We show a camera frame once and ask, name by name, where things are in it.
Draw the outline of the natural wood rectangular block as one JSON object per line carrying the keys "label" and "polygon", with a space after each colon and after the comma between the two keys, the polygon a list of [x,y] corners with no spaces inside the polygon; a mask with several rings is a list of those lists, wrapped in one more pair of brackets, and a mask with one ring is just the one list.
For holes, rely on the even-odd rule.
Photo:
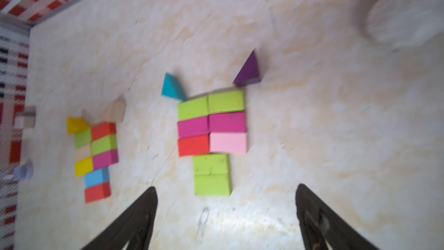
{"label": "natural wood rectangular block", "polygon": [[91,144],[86,144],[75,149],[75,163],[81,162],[91,156]]}

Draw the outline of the lime green block lowest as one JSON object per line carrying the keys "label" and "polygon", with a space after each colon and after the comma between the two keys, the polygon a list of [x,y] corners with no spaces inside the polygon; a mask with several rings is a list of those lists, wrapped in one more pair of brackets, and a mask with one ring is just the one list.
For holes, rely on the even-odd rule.
{"label": "lime green block lowest", "polygon": [[229,175],[198,175],[194,177],[197,196],[229,196],[232,193]]}

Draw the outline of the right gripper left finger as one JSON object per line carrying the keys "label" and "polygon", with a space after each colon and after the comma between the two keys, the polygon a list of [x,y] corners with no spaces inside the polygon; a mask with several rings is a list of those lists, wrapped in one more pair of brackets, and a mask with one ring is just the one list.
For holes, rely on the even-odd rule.
{"label": "right gripper left finger", "polygon": [[154,186],[142,193],[85,250],[147,250],[153,235],[158,196]]}

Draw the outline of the natural wood triangle block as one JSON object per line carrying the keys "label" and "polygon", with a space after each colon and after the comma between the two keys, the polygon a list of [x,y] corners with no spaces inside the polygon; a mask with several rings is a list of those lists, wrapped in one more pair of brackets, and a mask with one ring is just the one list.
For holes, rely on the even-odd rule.
{"label": "natural wood triangle block", "polygon": [[126,107],[126,99],[121,95],[104,109],[99,116],[99,120],[101,122],[122,123],[126,113]]}

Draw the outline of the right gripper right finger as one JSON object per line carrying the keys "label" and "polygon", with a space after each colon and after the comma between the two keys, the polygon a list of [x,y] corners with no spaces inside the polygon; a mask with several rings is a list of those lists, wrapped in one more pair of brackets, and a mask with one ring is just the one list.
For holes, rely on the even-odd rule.
{"label": "right gripper right finger", "polygon": [[296,190],[297,218],[307,250],[375,250],[305,184]]}

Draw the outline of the yellow triangle block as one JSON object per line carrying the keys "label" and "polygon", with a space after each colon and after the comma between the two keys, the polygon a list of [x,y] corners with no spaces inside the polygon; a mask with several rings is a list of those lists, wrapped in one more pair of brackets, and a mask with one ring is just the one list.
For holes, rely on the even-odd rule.
{"label": "yellow triangle block", "polygon": [[82,118],[67,117],[67,133],[79,134],[90,128],[90,125]]}

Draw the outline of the teal triangle block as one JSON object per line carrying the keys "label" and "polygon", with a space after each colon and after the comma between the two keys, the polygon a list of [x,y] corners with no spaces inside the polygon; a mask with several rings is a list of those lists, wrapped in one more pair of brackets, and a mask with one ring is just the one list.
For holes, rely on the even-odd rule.
{"label": "teal triangle block", "polygon": [[187,97],[178,78],[169,73],[165,74],[161,95],[180,101],[187,101]]}

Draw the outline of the blue rectangular block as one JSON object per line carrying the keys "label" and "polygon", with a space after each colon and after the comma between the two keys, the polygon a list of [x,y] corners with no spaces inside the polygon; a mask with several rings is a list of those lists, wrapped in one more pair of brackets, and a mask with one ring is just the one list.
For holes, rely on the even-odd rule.
{"label": "blue rectangular block", "polygon": [[109,182],[109,170],[107,167],[92,171],[84,176],[85,186],[92,188],[100,184]]}

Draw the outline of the magenta block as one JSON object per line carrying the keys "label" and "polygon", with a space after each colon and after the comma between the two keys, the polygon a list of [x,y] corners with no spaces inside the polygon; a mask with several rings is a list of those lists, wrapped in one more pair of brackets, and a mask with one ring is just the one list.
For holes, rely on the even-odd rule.
{"label": "magenta block", "polygon": [[210,132],[246,133],[246,113],[230,112],[209,115]]}
{"label": "magenta block", "polygon": [[119,155],[117,149],[112,149],[92,157],[93,170],[103,169],[118,162]]}
{"label": "magenta block", "polygon": [[199,118],[183,120],[178,122],[179,139],[191,138],[200,135],[209,134],[209,117],[202,116]]}

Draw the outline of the yellow rectangular block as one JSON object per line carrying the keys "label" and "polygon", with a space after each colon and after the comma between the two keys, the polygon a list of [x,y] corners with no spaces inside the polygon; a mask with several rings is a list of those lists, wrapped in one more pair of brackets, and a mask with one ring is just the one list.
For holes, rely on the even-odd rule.
{"label": "yellow rectangular block", "polygon": [[88,157],[84,160],[75,163],[75,176],[82,177],[94,171],[93,158]]}

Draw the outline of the purple triangle block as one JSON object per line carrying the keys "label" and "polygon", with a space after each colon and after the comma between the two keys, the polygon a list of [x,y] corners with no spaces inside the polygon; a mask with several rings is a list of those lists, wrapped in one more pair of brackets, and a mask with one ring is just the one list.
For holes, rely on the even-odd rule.
{"label": "purple triangle block", "polygon": [[261,75],[256,53],[253,50],[233,81],[237,87],[245,87],[261,82]]}

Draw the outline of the pink rectangular block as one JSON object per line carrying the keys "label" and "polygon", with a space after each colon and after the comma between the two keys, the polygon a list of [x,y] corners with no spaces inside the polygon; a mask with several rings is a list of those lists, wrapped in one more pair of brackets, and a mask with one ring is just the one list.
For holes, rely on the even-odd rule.
{"label": "pink rectangular block", "polygon": [[212,153],[247,154],[246,133],[210,133],[210,151]]}

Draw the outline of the red block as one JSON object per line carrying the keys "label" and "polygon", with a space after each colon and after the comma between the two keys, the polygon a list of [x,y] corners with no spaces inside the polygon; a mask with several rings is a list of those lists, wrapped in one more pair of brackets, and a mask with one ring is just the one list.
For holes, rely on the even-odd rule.
{"label": "red block", "polygon": [[109,182],[88,187],[84,190],[85,203],[92,203],[106,199],[111,195],[111,186]]}
{"label": "red block", "polygon": [[209,134],[178,140],[179,157],[210,154]]}
{"label": "red block", "polygon": [[91,128],[91,139],[97,141],[109,135],[116,134],[116,124],[113,122],[103,122]]}

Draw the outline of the red block bottom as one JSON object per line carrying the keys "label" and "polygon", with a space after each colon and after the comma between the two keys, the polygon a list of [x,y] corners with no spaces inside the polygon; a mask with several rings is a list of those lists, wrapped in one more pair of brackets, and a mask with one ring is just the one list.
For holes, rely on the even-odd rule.
{"label": "red block bottom", "polygon": [[85,203],[92,203],[106,199],[111,195],[111,186],[109,182],[88,187],[84,190]]}

